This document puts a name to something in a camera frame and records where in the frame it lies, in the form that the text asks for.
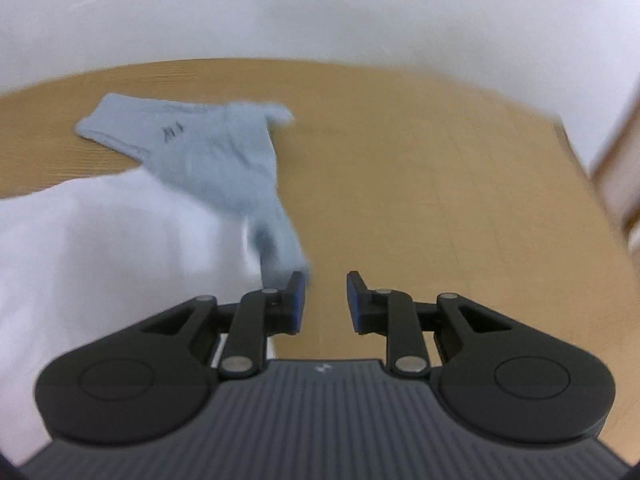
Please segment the white wall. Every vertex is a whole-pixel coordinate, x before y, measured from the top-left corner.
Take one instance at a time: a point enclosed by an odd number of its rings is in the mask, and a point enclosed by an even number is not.
[[[0,91],[103,66],[431,66],[561,115],[587,166],[640,73],[640,0],[0,0]]]

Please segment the light blue sock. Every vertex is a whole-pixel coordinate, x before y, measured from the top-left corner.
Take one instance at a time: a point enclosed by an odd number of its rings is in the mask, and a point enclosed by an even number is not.
[[[276,193],[268,126],[287,124],[277,104],[187,104],[106,95],[76,126],[81,137],[136,158],[162,182],[247,217],[262,284],[283,288],[308,263]]]

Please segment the wooden table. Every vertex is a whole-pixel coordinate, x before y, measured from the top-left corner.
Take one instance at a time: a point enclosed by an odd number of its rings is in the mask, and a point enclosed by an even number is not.
[[[348,270],[421,301],[453,290],[603,359],[618,395],[602,436],[640,458],[638,282],[552,121],[444,78],[370,68],[127,66],[0,98],[0,196],[135,166],[73,133],[107,92],[293,111],[274,136],[280,196],[314,275],[302,334],[279,338],[280,356],[383,356],[381,337],[352,332]]]

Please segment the black plastic part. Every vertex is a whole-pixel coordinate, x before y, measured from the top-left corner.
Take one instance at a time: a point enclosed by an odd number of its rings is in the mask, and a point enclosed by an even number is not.
[[[35,387],[49,433],[121,446],[190,420],[216,387],[214,311],[191,300],[53,361]]]
[[[28,478],[0,453],[0,480],[28,480]]]
[[[264,317],[268,301],[279,301],[279,292],[264,294],[257,290],[242,297],[226,338],[225,347],[218,365],[219,374],[227,379],[246,378],[264,368],[264,354],[267,343],[264,332]],[[250,360],[246,370],[232,371],[225,368],[229,358]]]
[[[430,383],[377,360],[274,360],[220,384],[166,437],[118,449],[56,439],[22,468],[32,480],[618,480],[628,470],[594,438],[541,448],[469,431]]]
[[[640,480],[640,462],[630,469],[620,480]]]
[[[438,308],[448,338],[439,393],[459,418],[525,444],[600,432],[615,395],[601,361],[462,296],[439,296]]]
[[[305,301],[302,273],[284,291],[250,292],[241,304],[217,306],[199,296],[53,361],[40,374],[35,399],[47,430],[101,446],[154,440],[183,426],[204,406],[220,380],[264,366],[266,337],[300,329]],[[250,356],[254,367],[233,374],[210,368],[229,332],[226,356]]]
[[[386,329],[386,366],[393,373],[408,377],[424,377],[431,371],[429,353],[422,338],[414,302],[404,292],[393,290],[389,294],[374,293],[374,297],[386,299],[388,321]],[[410,356],[424,361],[424,368],[405,370],[398,366],[399,360]]]
[[[434,332],[443,363],[434,369],[436,394],[469,428],[542,445],[595,436],[603,427],[615,386],[588,352],[457,294],[414,303],[402,292],[369,290],[357,272],[348,274],[347,290],[355,331],[387,336],[387,368],[396,374],[399,356],[422,357],[419,330]]]
[[[405,377],[424,377],[431,370],[429,353],[422,338],[423,328],[414,300],[398,290],[369,290],[360,274],[347,274],[347,299],[356,332],[386,336],[386,368]],[[424,308],[425,316],[431,314]],[[424,368],[408,371],[397,366],[398,359],[418,358]]]

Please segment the white cloth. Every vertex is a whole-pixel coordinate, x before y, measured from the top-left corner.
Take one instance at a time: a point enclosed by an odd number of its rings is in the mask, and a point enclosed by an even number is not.
[[[260,288],[246,222],[143,168],[0,201],[0,449],[49,441],[33,400],[58,355],[199,294]]]

